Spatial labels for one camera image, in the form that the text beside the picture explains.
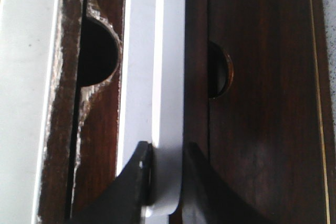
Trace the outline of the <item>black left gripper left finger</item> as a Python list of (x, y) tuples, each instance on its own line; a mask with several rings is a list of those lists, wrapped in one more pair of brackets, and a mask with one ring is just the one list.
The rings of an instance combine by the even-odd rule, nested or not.
[(144, 223), (153, 147), (140, 141), (119, 176), (70, 223)]

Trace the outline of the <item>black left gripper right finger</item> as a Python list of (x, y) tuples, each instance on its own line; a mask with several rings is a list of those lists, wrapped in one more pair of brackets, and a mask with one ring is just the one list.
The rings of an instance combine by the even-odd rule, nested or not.
[(184, 223), (266, 223), (214, 171), (196, 143), (184, 146), (182, 178)]

